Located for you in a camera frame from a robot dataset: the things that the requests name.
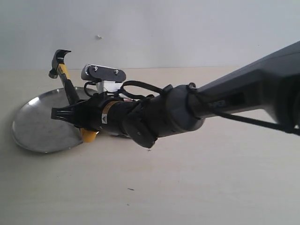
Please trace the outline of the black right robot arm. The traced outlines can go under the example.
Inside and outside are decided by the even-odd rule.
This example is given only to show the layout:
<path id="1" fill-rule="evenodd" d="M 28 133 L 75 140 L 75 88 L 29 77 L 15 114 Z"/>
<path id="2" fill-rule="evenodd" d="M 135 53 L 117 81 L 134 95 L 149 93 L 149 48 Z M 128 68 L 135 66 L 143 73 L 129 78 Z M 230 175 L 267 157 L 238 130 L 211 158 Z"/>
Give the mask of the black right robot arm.
<path id="1" fill-rule="evenodd" d="M 289 134 L 300 133 L 300 44 L 296 42 L 200 88 L 194 83 L 158 88 L 124 82 L 152 94 L 133 95 L 123 87 L 81 100 L 69 80 L 69 106 L 53 108 L 51 118 L 80 129 L 86 142 L 105 130 L 151 148 L 158 138 L 199 129 L 219 116 Z"/>

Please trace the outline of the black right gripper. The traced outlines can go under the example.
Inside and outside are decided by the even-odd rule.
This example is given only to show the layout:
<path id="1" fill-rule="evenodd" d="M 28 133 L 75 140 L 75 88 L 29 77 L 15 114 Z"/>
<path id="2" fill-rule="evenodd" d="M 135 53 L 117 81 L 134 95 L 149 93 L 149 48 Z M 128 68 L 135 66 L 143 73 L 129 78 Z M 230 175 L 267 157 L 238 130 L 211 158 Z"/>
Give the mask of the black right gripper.
<path id="1" fill-rule="evenodd" d="M 103 129 L 101 115 L 105 103 L 105 92 L 85 92 L 76 104 L 62 108 L 52 108 L 51 119 L 74 123 L 76 128 L 88 131 Z"/>

